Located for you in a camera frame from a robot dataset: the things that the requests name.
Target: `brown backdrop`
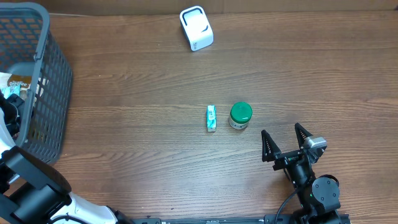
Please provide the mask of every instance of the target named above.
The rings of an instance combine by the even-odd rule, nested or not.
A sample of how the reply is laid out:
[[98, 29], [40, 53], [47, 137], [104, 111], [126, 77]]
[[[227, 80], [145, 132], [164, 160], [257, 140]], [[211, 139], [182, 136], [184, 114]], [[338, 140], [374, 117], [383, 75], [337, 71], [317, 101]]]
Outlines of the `brown backdrop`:
[[178, 14], [200, 5], [207, 13], [392, 10], [398, 0], [38, 0], [50, 12], [81, 15]]

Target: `jar with green lid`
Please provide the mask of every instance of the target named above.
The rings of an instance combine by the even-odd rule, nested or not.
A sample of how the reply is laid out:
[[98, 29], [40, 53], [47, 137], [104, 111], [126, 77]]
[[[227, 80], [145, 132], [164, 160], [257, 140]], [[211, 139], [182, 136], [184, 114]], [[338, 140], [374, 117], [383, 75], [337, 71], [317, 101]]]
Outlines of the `jar with green lid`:
[[229, 113], [229, 124], [234, 129], [244, 129], [248, 126], [253, 110], [246, 102], [238, 102], [233, 105]]

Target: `gray basket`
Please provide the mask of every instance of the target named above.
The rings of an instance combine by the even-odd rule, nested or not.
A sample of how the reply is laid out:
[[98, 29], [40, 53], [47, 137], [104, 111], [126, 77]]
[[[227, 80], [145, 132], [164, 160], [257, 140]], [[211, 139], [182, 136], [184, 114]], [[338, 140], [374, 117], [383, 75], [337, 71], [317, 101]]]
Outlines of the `gray basket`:
[[0, 3], [0, 72], [32, 77], [16, 144], [53, 163], [61, 153], [73, 80], [49, 27], [39, 4]]

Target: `wooden table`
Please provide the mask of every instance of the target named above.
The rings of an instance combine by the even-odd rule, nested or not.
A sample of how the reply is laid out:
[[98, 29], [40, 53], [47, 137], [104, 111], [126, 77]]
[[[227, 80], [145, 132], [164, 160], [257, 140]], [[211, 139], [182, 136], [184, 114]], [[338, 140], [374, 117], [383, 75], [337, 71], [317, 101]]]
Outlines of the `wooden table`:
[[[54, 17], [74, 71], [63, 156], [73, 191], [130, 217], [254, 217], [293, 191], [261, 162], [262, 129], [297, 149], [294, 123], [328, 140], [313, 166], [341, 182], [353, 223], [398, 219], [398, 13], [209, 15], [191, 52], [178, 15]], [[233, 103], [254, 115], [227, 123]], [[217, 106], [207, 133], [206, 106]], [[292, 200], [284, 212], [299, 208]]]

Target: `blue-gray crate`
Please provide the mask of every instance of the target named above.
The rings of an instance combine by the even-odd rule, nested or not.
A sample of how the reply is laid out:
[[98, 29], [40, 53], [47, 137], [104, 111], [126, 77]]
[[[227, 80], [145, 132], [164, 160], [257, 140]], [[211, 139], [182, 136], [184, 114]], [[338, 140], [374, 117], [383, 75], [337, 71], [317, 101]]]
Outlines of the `blue-gray crate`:
[[16, 144], [46, 163], [61, 154], [72, 70], [35, 3], [0, 3], [0, 72], [31, 76]]

